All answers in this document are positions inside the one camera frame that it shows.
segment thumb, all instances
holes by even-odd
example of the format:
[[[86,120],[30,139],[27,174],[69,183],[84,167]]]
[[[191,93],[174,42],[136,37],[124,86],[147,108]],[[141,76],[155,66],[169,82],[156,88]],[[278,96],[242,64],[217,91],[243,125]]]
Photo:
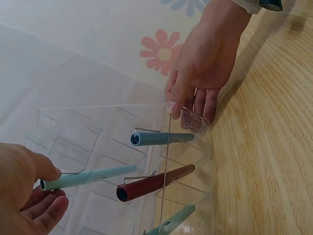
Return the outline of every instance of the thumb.
[[[176,113],[184,105],[193,77],[194,75],[190,72],[178,70],[176,82],[169,95],[166,112],[170,114]]]
[[[53,165],[48,157],[40,153],[34,153],[22,145],[18,145],[18,147],[31,158],[36,171],[36,179],[52,181],[61,176],[61,171]]]

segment blue flower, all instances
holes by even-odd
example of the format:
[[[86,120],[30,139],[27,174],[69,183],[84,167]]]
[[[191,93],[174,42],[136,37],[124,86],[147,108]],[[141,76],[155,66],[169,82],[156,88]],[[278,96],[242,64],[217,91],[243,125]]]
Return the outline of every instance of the blue flower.
[[[194,7],[197,8],[199,12],[203,12],[205,5],[209,3],[209,0],[161,0],[161,4],[172,3],[172,10],[176,11],[181,9],[187,4],[186,15],[193,16],[195,13]]]

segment pen clip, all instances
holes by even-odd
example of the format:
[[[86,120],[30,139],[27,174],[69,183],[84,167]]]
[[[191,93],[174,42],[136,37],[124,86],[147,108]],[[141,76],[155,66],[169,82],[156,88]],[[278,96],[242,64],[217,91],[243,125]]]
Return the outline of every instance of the pen clip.
[[[154,176],[156,174],[156,170],[154,170],[150,175],[146,175],[146,176],[134,176],[134,177],[124,177],[123,178],[123,184],[125,185],[125,180],[136,180],[136,179],[146,179],[146,178],[150,178],[152,176]]]
[[[140,128],[140,127],[136,127],[136,126],[134,126],[134,130],[135,130],[135,132],[137,132],[137,130],[139,130],[139,131],[149,131],[149,132],[161,132],[161,130],[150,130],[150,129],[145,129],[145,128]]]
[[[79,173],[82,173],[85,170],[85,168],[81,169],[78,172],[61,172],[62,175],[77,175]]]

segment clear acrylic organizer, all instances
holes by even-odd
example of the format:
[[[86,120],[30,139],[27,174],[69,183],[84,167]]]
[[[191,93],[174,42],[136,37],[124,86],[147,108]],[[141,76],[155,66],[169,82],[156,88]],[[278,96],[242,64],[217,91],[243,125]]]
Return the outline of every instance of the clear acrylic organizer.
[[[46,108],[38,111],[38,129],[26,147],[48,156],[62,172],[137,165],[127,175],[65,188],[69,207],[53,235],[142,235],[184,206],[195,211],[171,234],[212,234],[212,172],[203,117],[182,108],[180,118],[165,113],[166,104]],[[134,128],[170,133],[193,133],[193,141],[133,146]],[[116,186],[124,177],[148,176],[194,164],[193,173],[150,194],[121,202]]]

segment white sleeve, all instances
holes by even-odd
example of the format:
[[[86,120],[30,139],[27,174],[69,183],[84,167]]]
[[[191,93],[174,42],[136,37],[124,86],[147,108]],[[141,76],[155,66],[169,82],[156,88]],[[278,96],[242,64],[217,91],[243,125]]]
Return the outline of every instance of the white sleeve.
[[[249,14],[258,14],[261,10],[259,0],[231,0],[233,3],[241,6]]]

